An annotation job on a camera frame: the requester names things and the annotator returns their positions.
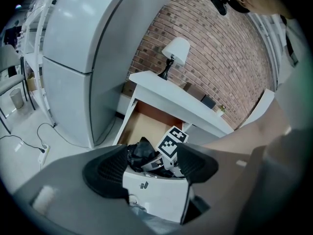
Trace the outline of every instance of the shelving unit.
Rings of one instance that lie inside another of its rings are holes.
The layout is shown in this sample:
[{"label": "shelving unit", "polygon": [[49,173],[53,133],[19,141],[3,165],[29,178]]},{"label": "shelving unit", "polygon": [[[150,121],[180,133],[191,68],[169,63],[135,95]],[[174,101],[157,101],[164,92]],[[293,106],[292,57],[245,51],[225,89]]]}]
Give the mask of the shelving unit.
[{"label": "shelving unit", "polygon": [[24,66],[27,67],[26,64],[28,64],[34,72],[37,90],[32,91],[31,94],[52,125],[55,122],[49,111],[50,106],[45,89],[41,86],[40,68],[43,65],[42,48],[45,29],[54,9],[53,2],[55,0],[34,0],[22,27],[24,34],[23,39],[21,39],[22,46],[20,50],[21,55],[24,57]]}]

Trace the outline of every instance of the electrical cable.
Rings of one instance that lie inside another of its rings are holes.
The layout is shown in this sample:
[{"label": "electrical cable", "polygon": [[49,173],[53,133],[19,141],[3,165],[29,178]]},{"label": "electrical cable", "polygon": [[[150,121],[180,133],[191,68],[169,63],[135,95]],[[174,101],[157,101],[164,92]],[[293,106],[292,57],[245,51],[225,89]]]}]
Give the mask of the electrical cable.
[{"label": "electrical cable", "polygon": [[73,146],[80,147],[80,148],[86,148],[86,149],[89,148],[89,147],[79,146],[79,145],[76,145],[76,144],[73,144],[73,143],[67,141],[67,140],[66,140],[56,129],[54,129],[54,127],[53,127],[51,124],[49,124],[49,123],[42,123],[42,124],[39,125],[38,128],[37,128],[37,136],[38,136],[38,138],[40,139],[40,142],[41,142],[41,144],[42,144],[43,147],[44,147],[43,140],[42,140],[41,137],[39,136],[38,131],[39,131],[39,128],[40,128],[42,125],[44,125],[44,124],[49,125],[65,142],[67,142],[67,143],[69,143],[69,144],[71,144],[71,145],[73,145]]},{"label": "electrical cable", "polygon": [[113,127],[115,126],[115,122],[116,122],[116,117],[114,118],[114,122],[113,122],[113,125],[111,126],[109,132],[106,134],[106,136],[104,137],[104,139],[102,140],[102,142],[99,144],[101,145],[108,137],[108,135],[111,133],[111,130],[113,129]]},{"label": "electrical cable", "polygon": [[[113,127],[115,126],[115,122],[116,122],[116,117],[114,118],[113,125],[111,126],[109,132],[106,134],[106,136],[104,137],[103,141],[102,141],[100,144],[102,144],[102,143],[107,139],[108,135],[111,133],[111,130],[112,130]],[[67,141],[51,124],[49,124],[49,123],[42,123],[42,124],[39,125],[38,128],[37,128],[37,136],[38,136],[38,138],[39,138],[39,140],[40,140],[41,145],[43,146],[43,148],[44,148],[45,146],[44,146],[43,140],[42,140],[41,137],[39,136],[39,132],[38,132],[38,131],[39,131],[39,128],[40,128],[42,125],[44,125],[44,124],[49,125],[65,142],[67,142],[67,143],[69,143],[69,144],[71,144],[71,145],[73,145],[73,146],[80,147],[80,148],[85,148],[85,149],[89,149],[89,148],[90,148],[90,147],[84,147],[84,146],[76,145],[76,144],[73,144],[73,143]]]},{"label": "electrical cable", "polygon": [[20,140],[21,140],[24,144],[26,144],[27,146],[32,147],[32,148],[35,148],[35,149],[39,149],[40,152],[45,153],[45,150],[44,150],[44,149],[39,148],[39,147],[36,147],[36,146],[32,146],[32,145],[26,143],[23,139],[21,139],[19,136],[16,136],[16,135],[7,135],[7,136],[3,136],[3,137],[0,138],[0,140],[1,140],[1,139],[4,139],[4,138],[9,138],[9,137],[16,137],[16,138],[20,139]]}]

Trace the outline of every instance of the black cap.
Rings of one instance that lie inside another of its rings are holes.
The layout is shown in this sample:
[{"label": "black cap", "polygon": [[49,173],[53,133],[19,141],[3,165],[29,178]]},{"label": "black cap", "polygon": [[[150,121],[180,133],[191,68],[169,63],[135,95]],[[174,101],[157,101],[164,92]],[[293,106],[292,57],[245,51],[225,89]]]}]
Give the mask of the black cap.
[{"label": "black cap", "polygon": [[242,7],[236,0],[226,0],[227,3],[232,7],[234,10],[240,13],[248,13],[250,12],[248,9]]}]

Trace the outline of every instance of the freezer door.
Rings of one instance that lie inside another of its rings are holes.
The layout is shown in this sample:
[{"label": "freezer door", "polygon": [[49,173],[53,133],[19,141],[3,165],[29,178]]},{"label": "freezer door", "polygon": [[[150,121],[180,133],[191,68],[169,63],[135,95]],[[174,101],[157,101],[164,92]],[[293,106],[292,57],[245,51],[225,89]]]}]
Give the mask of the freezer door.
[{"label": "freezer door", "polygon": [[45,33],[44,56],[91,72],[102,31],[120,1],[57,0]]},{"label": "freezer door", "polygon": [[78,73],[44,57],[43,79],[56,124],[75,144],[93,147],[89,114],[90,75]]}]

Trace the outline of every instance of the red brick wall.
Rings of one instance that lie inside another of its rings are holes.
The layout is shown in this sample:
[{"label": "red brick wall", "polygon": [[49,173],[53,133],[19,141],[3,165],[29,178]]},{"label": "red brick wall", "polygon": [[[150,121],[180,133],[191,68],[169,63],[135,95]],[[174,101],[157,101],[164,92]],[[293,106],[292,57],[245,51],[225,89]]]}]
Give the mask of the red brick wall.
[{"label": "red brick wall", "polygon": [[231,8],[225,17],[219,15],[210,0],[169,0],[146,32],[129,74],[161,72],[166,66],[161,51],[177,36],[191,48],[184,67],[171,68],[169,80],[179,86],[191,82],[217,105],[225,105],[223,118],[236,128],[273,84],[256,29]]}]

